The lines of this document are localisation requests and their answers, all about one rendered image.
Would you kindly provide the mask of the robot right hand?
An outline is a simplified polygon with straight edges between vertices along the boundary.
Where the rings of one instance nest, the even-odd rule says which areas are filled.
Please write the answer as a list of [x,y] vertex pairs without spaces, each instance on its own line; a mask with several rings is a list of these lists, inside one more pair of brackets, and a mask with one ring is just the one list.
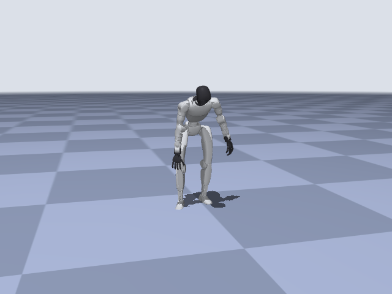
[[174,162],[175,162],[175,169],[176,169],[176,163],[177,163],[177,170],[179,170],[178,169],[178,163],[179,163],[179,168],[180,168],[180,170],[181,170],[181,163],[180,162],[182,162],[183,163],[183,165],[184,165],[184,162],[183,162],[183,160],[182,160],[182,158],[181,158],[181,156],[180,156],[180,154],[181,154],[181,148],[180,148],[180,150],[179,150],[179,153],[176,153],[175,152],[175,149],[174,149],[174,157],[173,157],[173,162],[172,162],[172,168],[173,168],[173,165],[174,165]]

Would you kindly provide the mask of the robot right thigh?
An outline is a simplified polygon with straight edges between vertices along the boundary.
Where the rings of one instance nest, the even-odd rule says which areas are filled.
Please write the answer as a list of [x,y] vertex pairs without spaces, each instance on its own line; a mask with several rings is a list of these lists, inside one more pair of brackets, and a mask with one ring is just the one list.
[[[187,141],[188,141],[188,132],[187,132],[187,130],[185,132],[182,132],[182,135],[183,135],[183,137],[182,137],[182,142],[181,142],[181,154],[180,154],[180,156],[181,156],[181,158],[182,158],[182,160],[184,162],[185,153],[186,153],[186,147],[187,147]],[[185,173],[186,172],[186,165],[185,164],[183,165],[182,162],[180,162],[180,163],[181,163],[181,171],[182,171],[182,173]],[[177,163],[176,163],[176,166],[177,166]],[[178,168],[179,168],[179,163],[178,163]]]

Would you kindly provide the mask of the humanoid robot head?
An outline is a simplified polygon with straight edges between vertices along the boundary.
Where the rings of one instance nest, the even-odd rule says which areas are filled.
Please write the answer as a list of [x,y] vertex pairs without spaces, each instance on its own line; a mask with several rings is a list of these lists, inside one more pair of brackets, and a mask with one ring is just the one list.
[[197,96],[194,96],[193,101],[196,101],[196,105],[198,106],[203,106],[206,104],[209,100],[211,100],[211,93],[209,91],[209,88],[207,86],[199,86],[196,89],[196,94]]

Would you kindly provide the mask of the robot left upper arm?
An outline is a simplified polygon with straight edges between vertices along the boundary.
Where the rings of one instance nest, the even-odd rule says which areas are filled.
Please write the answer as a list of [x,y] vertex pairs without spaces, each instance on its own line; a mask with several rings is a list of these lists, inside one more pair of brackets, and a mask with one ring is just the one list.
[[211,104],[212,104],[212,107],[214,108],[214,111],[217,115],[216,120],[217,120],[218,124],[225,122],[224,118],[222,116],[222,108],[221,108],[219,99],[216,97],[212,97]]

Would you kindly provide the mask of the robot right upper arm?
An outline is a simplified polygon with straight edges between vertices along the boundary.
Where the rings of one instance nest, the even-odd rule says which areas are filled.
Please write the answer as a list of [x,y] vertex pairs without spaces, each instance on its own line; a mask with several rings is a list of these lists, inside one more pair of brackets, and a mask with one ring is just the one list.
[[178,104],[178,115],[177,115],[176,126],[181,126],[181,132],[186,131],[186,127],[185,125],[183,125],[183,122],[185,120],[186,111],[188,111],[188,109],[189,109],[189,101],[186,100]]

